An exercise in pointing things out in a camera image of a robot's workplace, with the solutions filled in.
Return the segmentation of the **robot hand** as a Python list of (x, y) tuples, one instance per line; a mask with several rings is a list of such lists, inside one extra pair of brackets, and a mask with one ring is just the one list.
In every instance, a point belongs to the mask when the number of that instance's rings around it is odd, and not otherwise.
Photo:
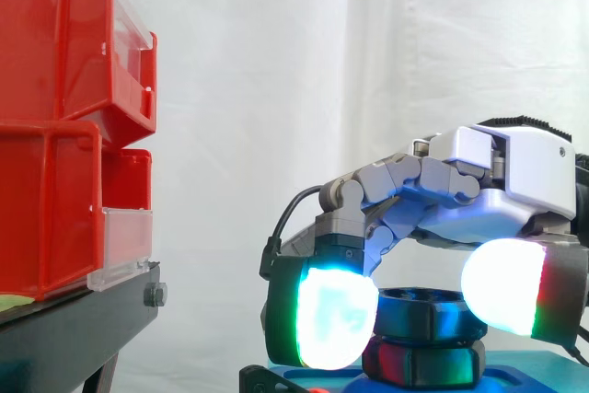
[[(289, 240), (304, 196), (315, 222)], [(373, 273), (411, 238), (470, 254), (457, 293), (380, 289)], [(314, 186), (287, 205), (262, 252), (270, 360), (374, 374), (393, 361), (460, 351), (487, 328), (571, 355), (586, 332), (588, 159), (571, 137), (526, 116), (416, 139), (406, 150)]]

